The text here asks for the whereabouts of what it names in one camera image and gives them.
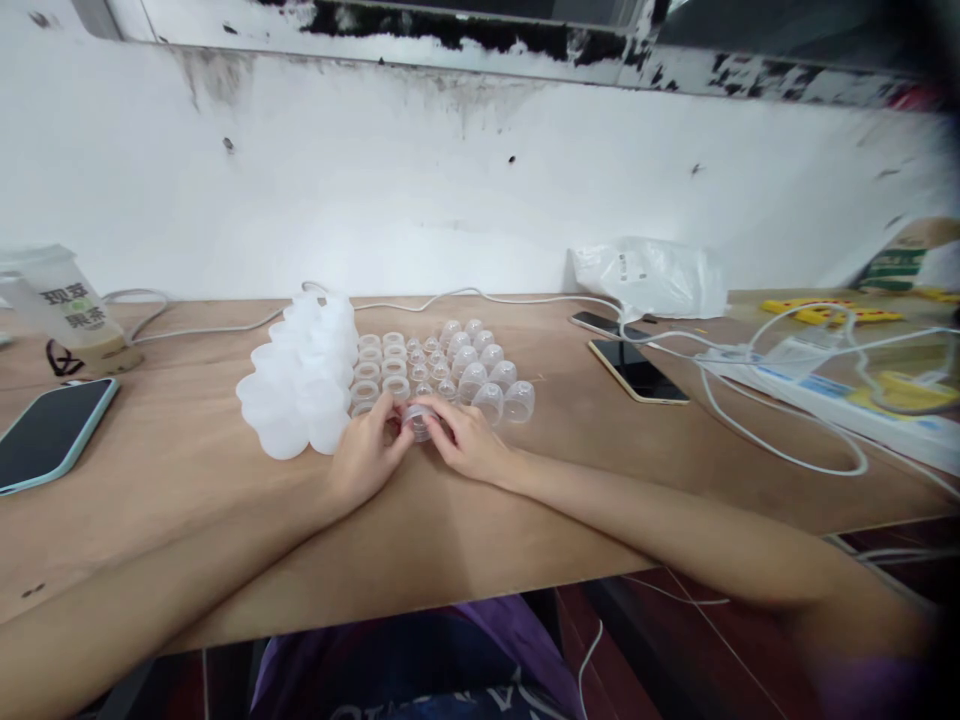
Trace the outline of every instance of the wooden table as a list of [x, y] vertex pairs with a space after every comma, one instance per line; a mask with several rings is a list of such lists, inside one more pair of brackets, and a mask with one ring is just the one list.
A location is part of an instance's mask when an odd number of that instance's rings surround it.
[[[184, 303], [144, 335], [248, 324], [283, 304]], [[119, 305], [114, 312], [129, 325], [147, 307]], [[536, 386], [533, 420], [500, 428], [509, 442], [531, 451], [706, 495], [817, 534], [951, 512], [927, 480], [869, 449], [870, 471], [859, 478], [818, 474], [761, 450], [704, 409], [692, 364], [664, 353], [647, 351], [696, 402], [633, 402], [585, 347], [594, 336], [567, 322], [582, 309], [596, 311], [580, 302], [516, 307], [459, 297], [421, 314], [363, 311], [357, 325], [361, 333], [425, 336], [449, 317], [483, 319], [520, 377]], [[744, 339], [750, 331], [730, 319], [682, 324], [723, 341]], [[6, 427], [55, 379], [43, 356], [45, 338], [24, 335], [10, 312], [0, 314], [0, 330], [17, 337], [0, 350], [0, 427]], [[298, 478], [323, 482], [329, 458], [308, 449], [294, 460], [271, 460], [240, 417], [234, 386], [252, 372], [250, 351], [266, 341], [261, 328], [142, 346], [145, 362], [120, 378], [121, 391], [74, 470], [0, 499], [0, 621]], [[684, 340], [670, 347], [697, 349]], [[727, 412], [786, 452], [850, 466], [842, 444], [810, 423], [722, 387], [715, 392]], [[454, 475], [426, 444], [408, 453], [374, 500], [229, 599], [173, 647], [235, 642], [650, 565], [543, 506]], [[41, 584], [43, 590], [23, 597]]]

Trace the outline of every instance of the stacked plastic cups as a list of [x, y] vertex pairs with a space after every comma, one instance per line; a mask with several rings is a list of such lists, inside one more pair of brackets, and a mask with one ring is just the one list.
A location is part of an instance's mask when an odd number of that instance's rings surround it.
[[270, 326], [270, 342], [250, 354], [256, 371], [237, 385], [243, 419], [276, 460], [309, 444], [332, 455], [350, 422], [350, 384], [358, 359], [353, 306], [343, 295], [302, 293]]

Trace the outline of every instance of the person's right hand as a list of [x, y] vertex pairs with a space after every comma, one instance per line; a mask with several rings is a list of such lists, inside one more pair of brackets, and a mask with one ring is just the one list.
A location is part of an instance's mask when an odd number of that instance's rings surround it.
[[432, 409], [453, 431], [451, 440], [439, 421], [430, 416], [424, 418], [433, 444], [454, 470], [471, 480], [494, 485], [502, 484], [517, 472], [516, 451], [497, 437], [479, 409], [454, 407], [436, 395], [418, 397], [416, 404]]

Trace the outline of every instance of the floor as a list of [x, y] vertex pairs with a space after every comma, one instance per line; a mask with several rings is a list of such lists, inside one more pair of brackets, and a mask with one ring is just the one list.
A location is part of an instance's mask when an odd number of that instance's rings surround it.
[[[863, 552], [956, 547], [958, 537], [960, 518], [952, 517], [847, 533], [830, 540], [848, 552]], [[920, 603], [936, 602], [942, 585], [938, 578], [960, 572], [960, 559], [904, 562], [884, 565], [882, 570], [898, 591], [916, 593]], [[622, 577], [644, 618], [655, 624], [671, 646], [675, 644], [678, 657], [689, 663], [690, 672], [699, 678], [698, 687], [691, 692], [711, 698], [725, 714], [745, 720], [823, 717], [793, 646], [772, 617], [735, 602], [718, 602], [725, 598], [666, 568]], [[556, 596], [564, 655], [576, 675], [597, 637], [600, 621], [583, 586], [556, 588]], [[711, 604], [695, 605], [691, 598]], [[245, 698], [218, 682], [228, 656], [209, 651], [169, 659], [175, 689], [165, 693], [163, 702], [150, 703], [150, 717], [237, 717]], [[583, 698], [589, 720], [661, 717], [608, 632], [601, 635], [584, 668]], [[96, 714], [78, 717], [92, 719]]]

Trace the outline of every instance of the smartphone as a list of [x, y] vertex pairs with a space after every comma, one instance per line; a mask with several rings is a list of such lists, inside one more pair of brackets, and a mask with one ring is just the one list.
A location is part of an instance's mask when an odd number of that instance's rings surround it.
[[637, 402], [686, 405], [683, 390], [673, 384], [635, 345], [620, 340], [591, 340], [587, 343], [623, 389]]
[[[582, 312], [572, 316], [570, 322], [587, 330], [593, 330], [598, 335], [603, 335], [610, 340], [620, 339], [620, 323], [616, 320], [607, 320], [593, 313]], [[634, 330], [631, 327], [624, 327], [624, 330], [626, 330], [627, 338], [630, 340], [646, 340], [650, 337], [650, 333]]]
[[0, 495], [65, 475], [80, 457], [119, 383], [114, 378], [46, 392], [0, 438]]

